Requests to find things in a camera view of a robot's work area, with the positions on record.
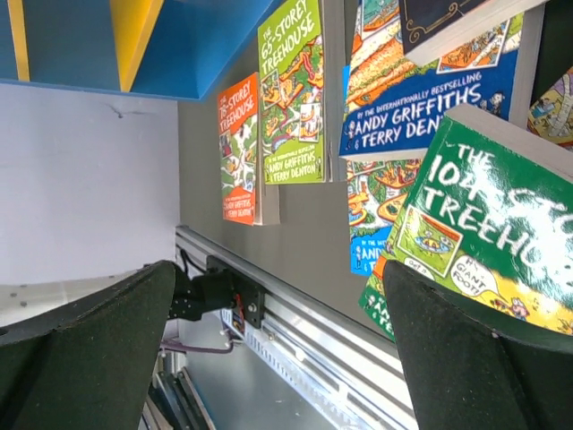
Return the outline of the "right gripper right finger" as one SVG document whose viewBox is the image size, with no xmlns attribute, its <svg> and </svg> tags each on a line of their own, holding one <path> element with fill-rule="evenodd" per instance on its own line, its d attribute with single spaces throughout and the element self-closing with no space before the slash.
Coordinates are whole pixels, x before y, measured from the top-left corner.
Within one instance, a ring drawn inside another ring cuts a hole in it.
<svg viewBox="0 0 573 430">
<path fill-rule="evenodd" d="M 450 291 L 397 261 L 383 285 L 422 429 L 570 429 L 572 338 Z"/>
</svg>

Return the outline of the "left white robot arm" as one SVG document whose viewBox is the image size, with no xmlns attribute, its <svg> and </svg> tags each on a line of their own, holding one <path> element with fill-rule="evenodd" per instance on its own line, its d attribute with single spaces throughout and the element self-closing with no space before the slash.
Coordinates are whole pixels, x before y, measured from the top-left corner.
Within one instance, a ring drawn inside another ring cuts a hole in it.
<svg viewBox="0 0 573 430">
<path fill-rule="evenodd" d="M 220 311 L 225 324 L 238 333 L 248 326 L 259 329 L 264 314 L 262 284 L 241 273 L 218 257 L 207 257 L 203 269 L 182 251 L 182 269 L 176 275 L 176 286 L 169 317 L 198 321 L 209 312 Z M 103 278 L 3 285 L 1 287 L 1 324 L 8 325 L 42 314 L 61 305 L 100 291 L 133 271 Z"/>
</svg>

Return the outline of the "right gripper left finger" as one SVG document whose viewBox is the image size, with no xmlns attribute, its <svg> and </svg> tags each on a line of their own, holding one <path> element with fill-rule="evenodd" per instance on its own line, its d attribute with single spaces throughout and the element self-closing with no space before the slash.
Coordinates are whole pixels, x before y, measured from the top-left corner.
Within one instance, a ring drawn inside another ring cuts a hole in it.
<svg viewBox="0 0 573 430">
<path fill-rule="evenodd" d="M 1 329 L 3 429 L 135 429 L 175 287 L 159 261 Z"/>
</svg>

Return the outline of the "green 104-storey treehouse book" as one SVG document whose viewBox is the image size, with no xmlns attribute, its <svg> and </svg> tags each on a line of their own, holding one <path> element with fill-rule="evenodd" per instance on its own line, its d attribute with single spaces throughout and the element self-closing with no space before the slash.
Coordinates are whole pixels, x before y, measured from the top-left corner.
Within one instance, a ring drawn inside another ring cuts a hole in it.
<svg viewBox="0 0 573 430">
<path fill-rule="evenodd" d="M 463 297 L 572 332 L 572 154 L 478 107 L 450 109 L 359 304 L 394 334 L 384 268 L 401 262 Z"/>
</svg>

